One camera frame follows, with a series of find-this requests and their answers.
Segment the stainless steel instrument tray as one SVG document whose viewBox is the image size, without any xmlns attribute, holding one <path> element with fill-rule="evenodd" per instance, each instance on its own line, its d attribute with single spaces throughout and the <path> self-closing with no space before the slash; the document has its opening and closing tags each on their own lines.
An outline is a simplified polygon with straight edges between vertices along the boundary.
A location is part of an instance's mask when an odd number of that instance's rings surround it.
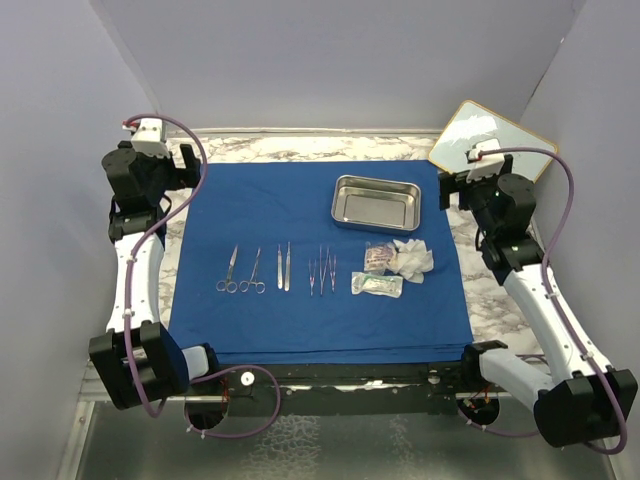
<svg viewBox="0 0 640 480">
<path fill-rule="evenodd" d="M 409 235 L 421 224 L 421 197 L 413 183 L 343 175 L 335 183 L 331 217 L 343 228 Z"/>
</svg>

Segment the white gauze pieces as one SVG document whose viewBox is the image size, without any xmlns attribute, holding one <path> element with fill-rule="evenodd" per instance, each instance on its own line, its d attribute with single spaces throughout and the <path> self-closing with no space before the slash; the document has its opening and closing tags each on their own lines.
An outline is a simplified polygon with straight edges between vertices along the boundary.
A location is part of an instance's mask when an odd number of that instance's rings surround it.
<svg viewBox="0 0 640 480">
<path fill-rule="evenodd" d="M 409 239 L 406 242 L 394 239 L 395 253 L 389 269 L 406 281 L 422 284 L 427 273 L 434 269 L 433 252 L 424 240 Z"/>
</svg>

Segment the purple patterned packet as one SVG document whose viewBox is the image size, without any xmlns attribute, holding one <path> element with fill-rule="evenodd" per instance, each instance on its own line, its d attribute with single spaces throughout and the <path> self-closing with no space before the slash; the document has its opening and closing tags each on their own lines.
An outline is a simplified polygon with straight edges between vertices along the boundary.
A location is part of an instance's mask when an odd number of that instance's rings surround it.
<svg viewBox="0 0 640 480">
<path fill-rule="evenodd" d="M 396 254 L 393 242 L 366 243 L 363 270 L 368 273 L 382 275 L 388 269 Z"/>
</svg>

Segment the silver surgical scissors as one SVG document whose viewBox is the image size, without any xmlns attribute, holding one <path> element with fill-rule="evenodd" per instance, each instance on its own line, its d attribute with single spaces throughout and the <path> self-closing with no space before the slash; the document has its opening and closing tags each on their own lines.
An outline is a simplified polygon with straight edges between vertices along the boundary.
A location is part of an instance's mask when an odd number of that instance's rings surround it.
<svg viewBox="0 0 640 480">
<path fill-rule="evenodd" d="M 216 290 L 218 292 L 226 292 L 226 293 L 233 294 L 238 290 L 238 284 L 233 280 L 233 273 L 236 265 L 237 254 L 238 254 L 238 246 L 235 245 L 229 259 L 226 276 L 222 280 L 219 280 L 216 284 Z"/>
</svg>

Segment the blue surgical drape cloth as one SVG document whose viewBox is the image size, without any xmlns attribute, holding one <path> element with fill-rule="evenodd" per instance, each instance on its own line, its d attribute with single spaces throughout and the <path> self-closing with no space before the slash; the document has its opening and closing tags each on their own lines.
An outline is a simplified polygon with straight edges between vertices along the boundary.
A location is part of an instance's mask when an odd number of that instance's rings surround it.
<svg viewBox="0 0 640 480">
<path fill-rule="evenodd" d="M 399 298 L 353 295 L 375 233 L 344 229 L 331 217 L 336 180 L 365 176 L 416 184 L 422 192 L 415 237 L 433 252 L 422 284 L 405 283 Z M 277 288 L 291 243 L 289 292 Z M 238 246 L 233 280 L 251 276 L 261 248 L 263 294 L 218 292 Z M 319 246 L 337 256 L 336 288 L 320 295 Z M 317 260 L 310 296 L 309 260 Z M 436 168 L 427 161 L 213 164 L 188 209 L 169 331 L 181 347 L 210 344 L 224 364 L 425 363 L 460 357 L 472 330 L 458 255 L 439 209 Z"/>
</svg>

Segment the clear green suture packet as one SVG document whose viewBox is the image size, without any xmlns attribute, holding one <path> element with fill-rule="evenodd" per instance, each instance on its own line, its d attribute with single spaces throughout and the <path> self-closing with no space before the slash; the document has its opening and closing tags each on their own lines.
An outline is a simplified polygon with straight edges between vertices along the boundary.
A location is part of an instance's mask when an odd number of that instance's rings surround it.
<svg viewBox="0 0 640 480">
<path fill-rule="evenodd" d="M 401 276 L 378 275 L 367 272 L 353 272 L 351 275 L 351 293 L 353 295 L 371 294 L 390 298 L 402 295 L 404 279 Z"/>
</svg>

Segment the silver scalpel handle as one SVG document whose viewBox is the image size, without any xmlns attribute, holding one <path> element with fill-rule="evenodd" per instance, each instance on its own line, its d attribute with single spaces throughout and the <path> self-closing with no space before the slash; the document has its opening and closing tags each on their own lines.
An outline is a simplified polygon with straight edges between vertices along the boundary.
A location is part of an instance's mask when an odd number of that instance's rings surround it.
<svg viewBox="0 0 640 480">
<path fill-rule="evenodd" d="M 287 243 L 287 252 L 285 258 L 285 274 L 284 274 L 284 291 L 289 292 L 291 282 L 291 243 Z"/>
<path fill-rule="evenodd" d="M 284 288 L 283 257 L 280 244 L 277 246 L 277 288 L 279 290 Z"/>
</svg>

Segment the silver hemostat forceps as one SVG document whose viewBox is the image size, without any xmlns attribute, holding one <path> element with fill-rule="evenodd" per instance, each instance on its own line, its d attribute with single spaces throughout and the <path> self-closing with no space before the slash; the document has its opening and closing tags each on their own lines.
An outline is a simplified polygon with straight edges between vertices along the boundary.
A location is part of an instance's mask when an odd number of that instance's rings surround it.
<svg viewBox="0 0 640 480">
<path fill-rule="evenodd" d="M 238 289 L 242 293 L 247 293 L 251 287 L 257 294 L 263 294 L 266 290 L 266 284 L 258 279 L 258 271 L 261 257 L 261 248 L 258 248 L 255 255 L 254 265 L 252 268 L 251 276 L 248 280 L 242 280 L 239 283 Z"/>
</svg>

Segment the silver metal tweezers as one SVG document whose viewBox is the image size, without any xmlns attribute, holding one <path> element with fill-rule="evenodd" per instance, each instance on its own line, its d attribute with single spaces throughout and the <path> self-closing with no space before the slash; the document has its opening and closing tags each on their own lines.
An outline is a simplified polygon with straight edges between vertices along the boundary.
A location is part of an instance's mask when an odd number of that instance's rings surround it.
<svg viewBox="0 0 640 480">
<path fill-rule="evenodd" d="M 336 264 L 337 264 L 337 256 L 329 255 L 328 256 L 328 268 L 331 282 L 331 291 L 335 292 L 336 288 Z"/>
</svg>

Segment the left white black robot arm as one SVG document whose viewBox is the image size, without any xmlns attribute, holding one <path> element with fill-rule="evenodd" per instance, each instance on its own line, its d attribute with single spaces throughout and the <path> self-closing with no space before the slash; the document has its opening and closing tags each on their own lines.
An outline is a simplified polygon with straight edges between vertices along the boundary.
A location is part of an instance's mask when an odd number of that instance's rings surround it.
<svg viewBox="0 0 640 480">
<path fill-rule="evenodd" d="M 126 410 L 165 400 L 189 387 L 206 395 L 220 385 L 219 362 L 208 343 L 181 347 L 162 324 L 159 275 L 165 254 L 167 192 L 194 188 L 201 161 L 188 144 L 182 167 L 171 155 L 154 158 L 129 141 L 105 155 L 102 167 L 113 190 L 108 236 L 117 261 L 116 294 L 104 334 L 90 340 L 88 353 L 114 406 Z"/>
</svg>

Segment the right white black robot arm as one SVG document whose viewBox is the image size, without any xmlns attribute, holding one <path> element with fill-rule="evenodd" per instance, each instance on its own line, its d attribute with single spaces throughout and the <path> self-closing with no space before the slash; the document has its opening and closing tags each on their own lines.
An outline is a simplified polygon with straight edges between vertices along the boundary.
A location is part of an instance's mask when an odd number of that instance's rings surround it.
<svg viewBox="0 0 640 480">
<path fill-rule="evenodd" d="M 536 432 L 555 448 L 583 444 L 604 455 L 624 451 L 627 418 L 638 392 L 628 369 L 615 368 L 590 340 L 553 278 L 549 248 L 529 233 L 534 184 L 512 170 L 513 152 L 481 172 L 486 153 L 470 169 L 441 173 L 439 204 L 453 194 L 477 224 L 476 248 L 496 281 L 526 317 L 547 362 L 527 363 L 501 341 L 465 347 L 459 378 L 469 390 L 497 385 L 526 406 Z"/>
</svg>

